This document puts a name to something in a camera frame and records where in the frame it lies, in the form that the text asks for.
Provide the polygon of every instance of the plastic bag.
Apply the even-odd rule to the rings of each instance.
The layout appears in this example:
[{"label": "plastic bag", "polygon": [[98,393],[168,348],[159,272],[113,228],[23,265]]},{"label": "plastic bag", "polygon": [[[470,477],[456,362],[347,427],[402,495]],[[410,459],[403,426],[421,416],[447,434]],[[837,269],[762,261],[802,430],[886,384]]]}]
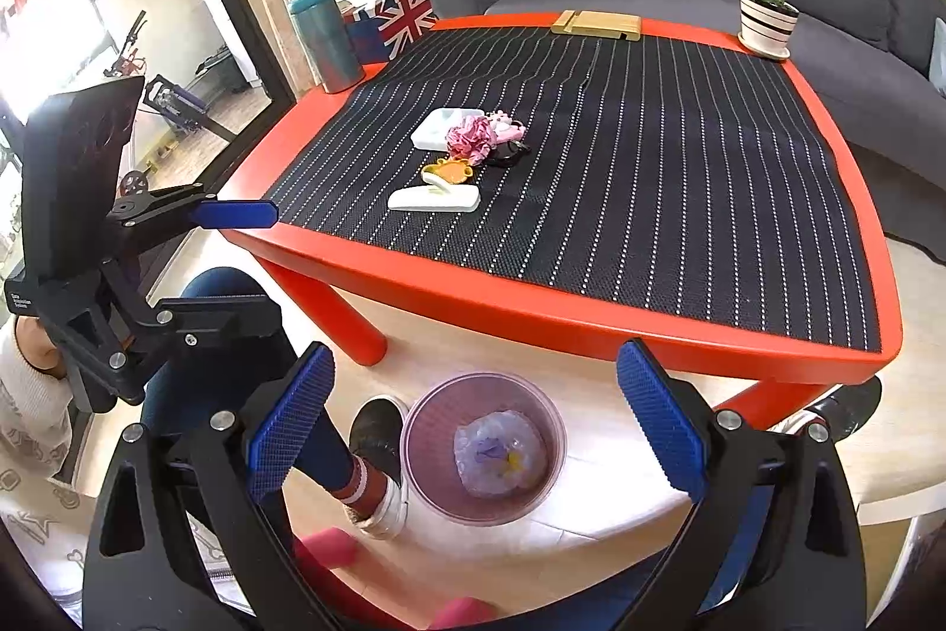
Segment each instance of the plastic bag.
[{"label": "plastic bag", "polygon": [[542,437],[523,415],[490,412],[453,435],[460,481],[473,497],[508,497],[530,490],[549,461]]}]

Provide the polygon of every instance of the union jack tissue box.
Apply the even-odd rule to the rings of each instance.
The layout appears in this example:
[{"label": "union jack tissue box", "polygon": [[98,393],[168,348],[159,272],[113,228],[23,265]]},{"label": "union jack tissue box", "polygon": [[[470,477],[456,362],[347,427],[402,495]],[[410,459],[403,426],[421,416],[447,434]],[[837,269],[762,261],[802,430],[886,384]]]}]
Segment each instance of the union jack tissue box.
[{"label": "union jack tissue box", "polygon": [[437,22],[430,0],[377,0],[342,15],[362,65],[393,60]]}]

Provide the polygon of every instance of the sofa seat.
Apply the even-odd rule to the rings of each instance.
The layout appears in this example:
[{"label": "sofa seat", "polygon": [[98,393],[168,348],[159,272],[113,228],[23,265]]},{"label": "sofa seat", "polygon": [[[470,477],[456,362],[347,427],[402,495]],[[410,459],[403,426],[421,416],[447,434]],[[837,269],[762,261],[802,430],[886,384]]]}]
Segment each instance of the sofa seat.
[{"label": "sofa seat", "polygon": [[[499,0],[486,14],[593,9],[735,34],[739,0]],[[801,15],[792,61],[849,143],[890,158],[946,191],[946,100],[919,72],[886,51]],[[908,116],[891,132],[902,116]]]}]

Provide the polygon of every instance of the person's wrist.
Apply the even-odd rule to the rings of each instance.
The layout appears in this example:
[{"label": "person's wrist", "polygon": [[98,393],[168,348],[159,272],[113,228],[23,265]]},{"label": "person's wrist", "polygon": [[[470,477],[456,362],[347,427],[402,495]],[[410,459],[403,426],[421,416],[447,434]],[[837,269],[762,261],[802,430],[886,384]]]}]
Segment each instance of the person's wrist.
[{"label": "person's wrist", "polygon": [[13,336],[27,364],[35,370],[62,379],[65,377],[63,355],[56,349],[39,319],[18,316]]}]

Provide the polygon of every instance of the red table leg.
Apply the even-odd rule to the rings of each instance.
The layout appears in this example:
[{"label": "red table leg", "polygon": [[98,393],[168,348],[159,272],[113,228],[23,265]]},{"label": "red table leg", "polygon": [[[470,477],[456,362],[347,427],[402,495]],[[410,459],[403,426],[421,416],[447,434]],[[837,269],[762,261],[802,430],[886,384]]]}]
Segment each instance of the red table leg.
[{"label": "red table leg", "polygon": [[806,385],[803,383],[756,383],[742,393],[713,407],[735,409],[746,423],[758,431],[767,431],[775,423],[784,420],[815,401],[822,393],[834,388],[832,385]]},{"label": "red table leg", "polygon": [[257,261],[292,302],[358,364],[370,367],[384,358],[388,351],[388,338],[342,300],[342,296],[327,283],[261,257],[257,257]]}]

